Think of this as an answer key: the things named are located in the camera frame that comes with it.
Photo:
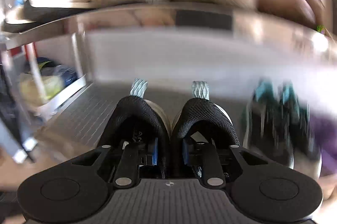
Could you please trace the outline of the cream black sneakers top shelf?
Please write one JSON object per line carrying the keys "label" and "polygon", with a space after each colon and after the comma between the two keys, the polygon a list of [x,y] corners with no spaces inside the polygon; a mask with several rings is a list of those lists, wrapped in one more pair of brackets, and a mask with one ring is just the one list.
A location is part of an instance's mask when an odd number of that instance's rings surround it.
{"label": "cream black sneakers top shelf", "polygon": [[1,30],[22,33],[42,24],[97,9],[91,0],[24,0],[5,15]]}

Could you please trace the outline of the metal perforated shoe rack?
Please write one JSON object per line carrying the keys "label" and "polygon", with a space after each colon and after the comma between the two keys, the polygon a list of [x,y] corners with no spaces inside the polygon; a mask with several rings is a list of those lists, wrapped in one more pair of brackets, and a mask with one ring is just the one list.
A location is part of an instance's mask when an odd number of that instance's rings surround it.
{"label": "metal perforated shoe rack", "polygon": [[162,2],[93,9],[22,33],[2,32],[7,49],[34,43],[38,52],[74,67],[71,36],[81,40],[87,84],[49,120],[31,112],[35,137],[65,159],[91,149],[118,94],[135,78],[176,111],[193,80],[204,80],[229,110],[247,100],[261,78],[291,82],[317,114],[336,115],[336,44],[301,24],[203,2]]}

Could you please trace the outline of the white storage shelf unit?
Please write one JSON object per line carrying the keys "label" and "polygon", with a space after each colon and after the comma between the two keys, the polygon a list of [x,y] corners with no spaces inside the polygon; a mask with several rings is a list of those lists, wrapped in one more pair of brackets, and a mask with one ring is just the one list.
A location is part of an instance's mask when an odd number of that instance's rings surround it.
{"label": "white storage shelf unit", "polygon": [[71,36],[71,51],[74,57],[77,79],[69,86],[64,85],[62,73],[52,76],[41,74],[34,43],[27,44],[25,50],[28,56],[30,73],[18,75],[10,50],[4,43],[1,43],[1,59],[5,76],[9,81],[9,88],[15,102],[25,115],[31,112],[47,121],[61,105],[86,86],[87,80],[82,67],[80,42],[81,40],[76,34]]}

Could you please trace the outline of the black sneaker white sole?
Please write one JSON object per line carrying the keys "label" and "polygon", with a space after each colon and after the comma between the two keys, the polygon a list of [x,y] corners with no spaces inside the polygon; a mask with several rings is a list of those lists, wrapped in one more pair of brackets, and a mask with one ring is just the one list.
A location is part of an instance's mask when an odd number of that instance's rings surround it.
{"label": "black sneaker white sole", "polygon": [[157,143],[158,156],[166,157],[170,144],[170,121],[160,106],[144,98],[147,85],[148,82],[143,79],[134,80],[130,95],[121,98],[115,106],[98,147],[109,145],[120,149],[125,141],[129,144]]}

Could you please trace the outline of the purple slide slipper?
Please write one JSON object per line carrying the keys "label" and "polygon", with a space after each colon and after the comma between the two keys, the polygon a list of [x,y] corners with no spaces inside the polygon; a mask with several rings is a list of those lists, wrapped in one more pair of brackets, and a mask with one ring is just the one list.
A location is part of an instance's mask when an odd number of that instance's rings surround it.
{"label": "purple slide slipper", "polygon": [[336,117],[313,113],[310,125],[321,150],[323,174],[336,174]]}

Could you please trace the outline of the black teal running sneaker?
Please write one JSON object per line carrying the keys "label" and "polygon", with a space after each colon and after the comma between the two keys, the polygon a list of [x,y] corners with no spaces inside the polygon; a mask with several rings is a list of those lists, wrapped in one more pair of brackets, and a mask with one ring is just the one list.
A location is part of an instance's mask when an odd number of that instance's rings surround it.
{"label": "black teal running sneaker", "polygon": [[284,113],[289,117],[289,135],[294,149],[294,169],[317,179],[322,154],[310,124],[310,108],[301,104],[292,83],[285,82],[280,93]]}

